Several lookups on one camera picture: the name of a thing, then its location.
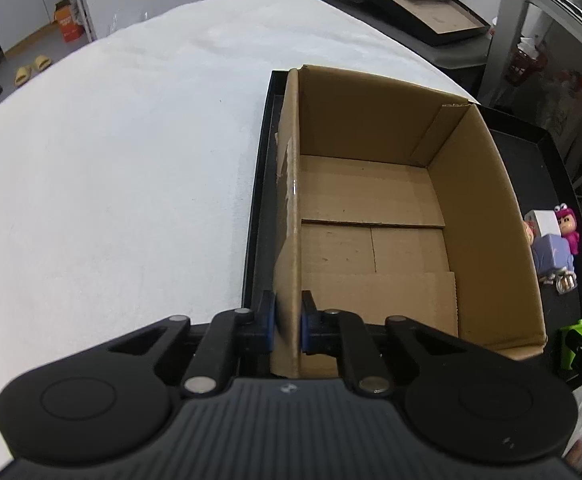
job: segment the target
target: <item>bed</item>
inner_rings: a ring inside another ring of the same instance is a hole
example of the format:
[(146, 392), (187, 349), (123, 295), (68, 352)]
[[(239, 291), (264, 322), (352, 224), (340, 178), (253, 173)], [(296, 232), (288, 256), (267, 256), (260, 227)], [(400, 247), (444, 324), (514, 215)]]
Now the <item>bed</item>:
[(319, 0), (206, 0), (89, 44), (0, 105), (0, 389), (162, 317), (239, 306), (269, 77), (305, 63), (470, 97)]

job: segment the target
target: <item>blue object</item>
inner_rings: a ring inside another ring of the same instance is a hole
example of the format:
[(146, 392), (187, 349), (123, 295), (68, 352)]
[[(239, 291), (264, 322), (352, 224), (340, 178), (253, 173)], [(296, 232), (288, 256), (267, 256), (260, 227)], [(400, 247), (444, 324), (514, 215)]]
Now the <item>blue object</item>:
[(305, 310), (300, 314), (300, 351), (307, 352), (309, 349), (309, 319)]
[(573, 255), (568, 240), (558, 235), (545, 235), (531, 246), (533, 263), (538, 277), (546, 278), (561, 274), (565, 270), (573, 272)]
[(276, 298), (273, 297), (273, 304), (269, 309), (269, 317), (267, 318), (267, 345), (269, 352), (273, 352), (273, 336), (276, 328)]

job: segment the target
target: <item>orange box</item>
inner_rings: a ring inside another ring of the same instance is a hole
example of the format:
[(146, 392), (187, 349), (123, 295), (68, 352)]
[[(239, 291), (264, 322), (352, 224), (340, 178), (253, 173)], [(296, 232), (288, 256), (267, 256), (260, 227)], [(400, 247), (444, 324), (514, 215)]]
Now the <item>orange box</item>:
[(77, 40), (84, 34), (84, 27), (78, 25), (71, 16), (71, 4), (69, 0), (62, 0), (56, 4), (54, 19), (58, 22), (62, 37), (66, 43)]

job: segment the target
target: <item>green object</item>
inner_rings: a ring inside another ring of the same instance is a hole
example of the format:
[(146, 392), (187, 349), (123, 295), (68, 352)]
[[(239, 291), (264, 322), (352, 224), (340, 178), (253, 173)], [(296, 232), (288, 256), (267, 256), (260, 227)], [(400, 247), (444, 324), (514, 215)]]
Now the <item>green object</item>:
[(567, 332), (569, 330), (575, 330), (580, 335), (582, 335), (582, 319), (578, 320), (577, 325), (565, 326), (560, 329), (560, 332), (562, 333), (562, 362), (560, 367), (562, 370), (571, 370), (571, 363), (575, 357), (575, 354), (567, 347), (565, 343)]

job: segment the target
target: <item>black circular knob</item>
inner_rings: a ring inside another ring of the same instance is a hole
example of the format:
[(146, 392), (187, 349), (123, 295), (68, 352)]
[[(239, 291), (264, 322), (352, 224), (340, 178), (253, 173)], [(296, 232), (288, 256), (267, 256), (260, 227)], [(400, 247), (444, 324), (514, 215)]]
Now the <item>black circular knob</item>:
[(49, 415), (86, 420), (103, 415), (116, 402), (116, 389), (92, 377), (72, 377), (51, 384), (40, 398)]
[(505, 360), (424, 370), (408, 387), (413, 426), (456, 456), (496, 464), (564, 450), (578, 418), (570, 390), (545, 371)]
[(142, 358), (83, 352), (14, 379), (0, 393), (0, 431), (14, 457), (46, 465), (105, 462), (148, 442), (171, 411)]

